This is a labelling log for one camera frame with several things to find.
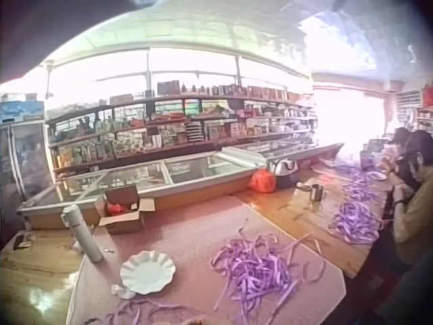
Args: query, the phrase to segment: pink tabletop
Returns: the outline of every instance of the pink tabletop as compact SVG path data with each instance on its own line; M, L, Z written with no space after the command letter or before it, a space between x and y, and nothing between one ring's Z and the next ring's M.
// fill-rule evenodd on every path
M187 305L200 313L226 320L236 319L240 305L230 298L225 297L218 311L213 311L226 280L210 268L210 260L230 239L239 238L237 231L242 226L245 226L243 233L249 239L255 239L259 234L275 234L282 246L294 241L293 237L231 196L147 215L145 229L132 234L110 236L104 228L97 228L95 240L100 249L108 248L114 253L104 253L105 260L97 264L84 258L72 295L68 324L83 324L89 318L103 318L113 312L121 299L112 295L110 289L112 284L122 286L120 266L131 255L143 250L167 253L177 268L173 281L161 292L146 295L146 299ZM313 278L319 272L321 258L300 245L294 262L307 261L309 277ZM342 271L327 262L322 278L314 284L302 284L272 324L320 324L345 294ZM280 296L274 294L263 299L250 325L266 323ZM179 323L167 317L167 313L161 313L155 315L154 321L169 321L172 325Z

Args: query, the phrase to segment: white thermos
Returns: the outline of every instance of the white thermos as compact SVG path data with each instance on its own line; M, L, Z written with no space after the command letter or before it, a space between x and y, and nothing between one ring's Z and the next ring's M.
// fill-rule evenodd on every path
M70 205L63 209L61 217L66 227L71 229L72 234L90 261L92 263L101 261L102 253L93 240L89 228L87 228L80 208L76 204Z

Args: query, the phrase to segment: metal cup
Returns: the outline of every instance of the metal cup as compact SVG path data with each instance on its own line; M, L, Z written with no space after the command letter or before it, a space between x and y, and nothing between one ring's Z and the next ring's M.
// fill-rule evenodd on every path
M310 200L313 202L321 202L326 197L325 189L322 185L313 184L311 186Z

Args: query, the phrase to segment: cap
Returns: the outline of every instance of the cap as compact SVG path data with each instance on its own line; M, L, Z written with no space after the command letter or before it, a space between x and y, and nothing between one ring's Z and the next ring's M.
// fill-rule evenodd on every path
M410 134L411 132L408 129L404 127L399 127L398 129L395 129L394 137L388 143L404 145L409 139Z
M406 143L406 152L423 152L433 154L433 137L423 130L414 131Z

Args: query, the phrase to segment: beige shirt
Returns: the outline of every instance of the beige shirt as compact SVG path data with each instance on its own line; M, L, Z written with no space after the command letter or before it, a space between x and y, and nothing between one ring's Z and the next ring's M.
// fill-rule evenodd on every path
M401 222L409 239L397 244L397 252L403 262L413 264L433 248L433 173L408 204Z

